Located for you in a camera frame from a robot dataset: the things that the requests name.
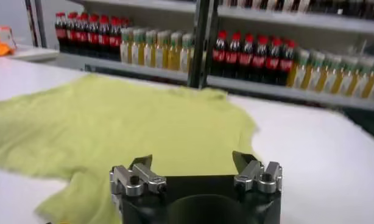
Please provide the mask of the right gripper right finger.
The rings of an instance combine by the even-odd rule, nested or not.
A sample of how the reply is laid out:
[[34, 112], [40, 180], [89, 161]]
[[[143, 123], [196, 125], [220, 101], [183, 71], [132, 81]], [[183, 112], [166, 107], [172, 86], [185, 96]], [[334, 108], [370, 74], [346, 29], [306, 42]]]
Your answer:
[[264, 165], [253, 155], [232, 152], [238, 174], [234, 176], [234, 186], [241, 192], [256, 190], [264, 194], [282, 191], [283, 168], [280, 163], [270, 161]]

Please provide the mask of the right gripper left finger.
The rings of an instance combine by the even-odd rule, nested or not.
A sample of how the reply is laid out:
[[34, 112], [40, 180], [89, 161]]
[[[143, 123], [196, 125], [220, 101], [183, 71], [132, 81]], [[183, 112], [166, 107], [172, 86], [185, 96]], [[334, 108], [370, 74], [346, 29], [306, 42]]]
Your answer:
[[135, 158], [128, 167], [113, 166], [109, 172], [111, 194], [139, 197], [145, 192], [165, 193], [166, 177], [151, 171], [152, 159], [152, 155], [147, 155]]

